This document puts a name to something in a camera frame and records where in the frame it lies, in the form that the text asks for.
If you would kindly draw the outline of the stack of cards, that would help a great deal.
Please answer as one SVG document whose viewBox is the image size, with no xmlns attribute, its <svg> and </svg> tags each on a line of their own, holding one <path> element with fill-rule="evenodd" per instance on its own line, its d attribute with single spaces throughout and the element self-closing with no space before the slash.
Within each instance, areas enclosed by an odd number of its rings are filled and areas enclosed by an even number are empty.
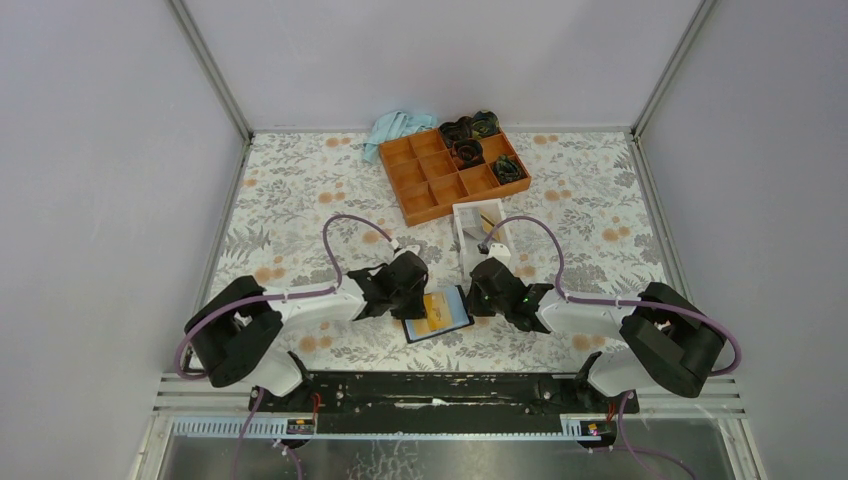
<svg viewBox="0 0 848 480">
<path fill-rule="evenodd" d="M 460 208 L 457 213 L 464 235 L 477 240 L 482 240 L 486 237 L 486 234 L 481 228 L 479 209 L 477 207 Z"/>
</svg>

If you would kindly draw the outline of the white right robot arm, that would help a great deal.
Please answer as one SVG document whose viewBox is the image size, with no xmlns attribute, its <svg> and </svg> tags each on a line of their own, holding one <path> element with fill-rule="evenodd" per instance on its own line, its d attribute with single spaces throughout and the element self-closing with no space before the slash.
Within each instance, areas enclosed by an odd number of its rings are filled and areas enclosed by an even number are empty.
<svg viewBox="0 0 848 480">
<path fill-rule="evenodd" d="M 497 314 L 523 332 L 584 334 L 625 343 L 586 361 L 573 386 L 575 402 L 597 412 L 625 391 L 656 385 L 685 398 L 700 395 L 729 339 L 670 286 L 651 282 L 637 295 L 603 298 L 563 294 L 549 283 L 526 284 L 501 261 L 470 274 L 474 316 Z"/>
</svg>

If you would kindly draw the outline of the light blue cloth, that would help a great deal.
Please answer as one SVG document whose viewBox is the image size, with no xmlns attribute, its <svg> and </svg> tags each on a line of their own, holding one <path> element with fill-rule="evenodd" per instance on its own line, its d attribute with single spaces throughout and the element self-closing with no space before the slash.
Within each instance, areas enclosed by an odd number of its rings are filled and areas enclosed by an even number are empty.
<svg viewBox="0 0 848 480">
<path fill-rule="evenodd" d="M 375 121 L 369 137 L 363 143 L 363 160 L 375 164 L 381 144 L 433 129 L 437 125 L 437 117 L 430 114 L 410 114 L 400 110 L 386 113 Z"/>
</svg>

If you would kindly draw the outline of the gold card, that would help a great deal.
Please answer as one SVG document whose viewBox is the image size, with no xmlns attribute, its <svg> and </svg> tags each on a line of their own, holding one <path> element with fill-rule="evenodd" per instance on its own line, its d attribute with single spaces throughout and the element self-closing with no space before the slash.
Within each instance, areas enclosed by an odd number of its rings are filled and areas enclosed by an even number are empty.
<svg viewBox="0 0 848 480">
<path fill-rule="evenodd" d="M 481 228 L 482 228 L 483 232 L 486 235 L 495 235 L 498 231 L 498 227 L 497 227 L 498 221 L 495 218 L 491 217 L 487 212 L 484 212 L 484 211 L 480 211 L 479 216 L 480 216 L 480 223 L 481 223 Z"/>
<path fill-rule="evenodd" d="M 450 301 L 445 293 L 430 293 L 424 296 L 426 325 L 430 331 L 442 330 L 453 325 Z"/>
</svg>

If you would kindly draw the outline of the black leather card holder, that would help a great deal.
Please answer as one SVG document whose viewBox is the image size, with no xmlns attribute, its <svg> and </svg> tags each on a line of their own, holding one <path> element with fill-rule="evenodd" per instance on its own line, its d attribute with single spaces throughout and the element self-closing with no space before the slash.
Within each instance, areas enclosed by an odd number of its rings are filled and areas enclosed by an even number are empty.
<svg viewBox="0 0 848 480">
<path fill-rule="evenodd" d="M 466 295 L 459 285 L 446 287 L 423 297 L 425 317 L 403 320 L 406 342 L 414 344 L 475 324 L 467 312 Z"/>
</svg>

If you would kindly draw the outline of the orange compartment tray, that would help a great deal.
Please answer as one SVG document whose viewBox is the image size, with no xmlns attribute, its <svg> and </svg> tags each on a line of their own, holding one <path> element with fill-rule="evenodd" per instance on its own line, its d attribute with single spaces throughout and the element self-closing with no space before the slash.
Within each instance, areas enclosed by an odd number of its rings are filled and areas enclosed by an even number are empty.
<svg viewBox="0 0 848 480">
<path fill-rule="evenodd" d="M 456 203 L 504 198 L 529 189 L 532 181 L 506 135 L 480 140 L 485 163 L 458 170 L 436 129 L 381 144 L 379 157 L 405 223 L 416 226 L 452 213 Z M 527 178 L 500 185 L 491 170 L 500 155 L 515 156 Z"/>
</svg>

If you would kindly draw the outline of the dark rolled sock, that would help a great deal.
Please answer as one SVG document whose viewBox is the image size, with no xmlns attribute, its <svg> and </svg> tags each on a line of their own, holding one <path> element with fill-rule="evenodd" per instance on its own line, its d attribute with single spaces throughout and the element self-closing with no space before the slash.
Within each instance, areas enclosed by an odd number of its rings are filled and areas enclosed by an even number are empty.
<svg viewBox="0 0 848 480">
<path fill-rule="evenodd" d="M 444 122 L 438 127 L 438 132 L 447 149 L 452 149 L 456 142 L 473 138 L 471 121 L 471 117 L 462 116 L 455 121 Z"/>
<path fill-rule="evenodd" d="M 500 185 L 514 183 L 527 178 L 525 169 L 515 156 L 498 156 L 492 163 L 491 170 Z"/>
<path fill-rule="evenodd" d="M 451 157 L 458 170 L 465 170 L 485 163 L 483 147 L 476 139 L 463 139 L 451 146 Z"/>
<path fill-rule="evenodd" d="M 497 115 L 488 110 L 480 110 L 472 116 L 470 129 L 474 139 L 488 138 L 501 132 Z"/>
</svg>

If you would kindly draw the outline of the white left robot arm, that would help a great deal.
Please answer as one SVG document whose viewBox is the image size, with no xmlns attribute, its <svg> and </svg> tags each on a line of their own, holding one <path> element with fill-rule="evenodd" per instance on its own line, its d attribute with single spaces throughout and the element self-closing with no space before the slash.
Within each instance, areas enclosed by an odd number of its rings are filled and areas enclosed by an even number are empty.
<svg viewBox="0 0 848 480">
<path fill-rule="evenodd" d="M 252 276 L 237 278 L 185 325 L 180 352 L 190 348 L 215 388 L 244 383 L 260 387 L 288 411 L 309 401 L 302 363 L 276 348 L 285 326 L 353 322 L 391 315 L 422 319 L 429 272 L 404 249 L 386 264 L 353 270 L 337 286 L 312 285 L 268 294 Z"/>
</svg>

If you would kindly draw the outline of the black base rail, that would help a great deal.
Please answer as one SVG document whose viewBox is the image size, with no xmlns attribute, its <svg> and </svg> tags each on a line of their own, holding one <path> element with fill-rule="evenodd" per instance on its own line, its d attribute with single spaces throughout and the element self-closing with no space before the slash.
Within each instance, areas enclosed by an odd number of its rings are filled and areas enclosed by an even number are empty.
<svg viewBox="0 0 848 480">
<path fill-rule="evenodd" d="M 317 372 L 279 397 L 252 389 L 261 413 L 303 413 L 321 434 L 554 434 L 565 418 L 612 420 L 622 395 L 605 397 L 581 376 L 549 373 Z"/>
</svg>

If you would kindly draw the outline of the floral patterned table mat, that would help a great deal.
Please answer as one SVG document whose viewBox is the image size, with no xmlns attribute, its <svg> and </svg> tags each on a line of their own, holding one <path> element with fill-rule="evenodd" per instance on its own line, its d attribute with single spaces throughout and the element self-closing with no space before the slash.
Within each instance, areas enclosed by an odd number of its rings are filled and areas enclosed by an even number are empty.
<svg viewBox="0 0 848 480">
<path fill-rule="evenodd" d="M 532 176 L 503 201 L 514 273 L 550 282 L 566 262 L 566 289 L 636 292 L 666 278 L 628 137 L 620 132 L 509 133 Z M 252 275 L 270 291 L 331 281 L 335 269 L 387 261 L 390 239 L 418 244 L 429 287 L 464 281 L 449 217 L 408 226 L 384 169 L 363 160 L 364 136 L 263 133 L 253 143 L 212 287 Z M 619 343 L 584 334 L 530 334 L 504 319 L 408 344 L 400 322 L 287 326 L 279 348 L 311 369 L 378 371 L 576 370 Z"/>
</svg>

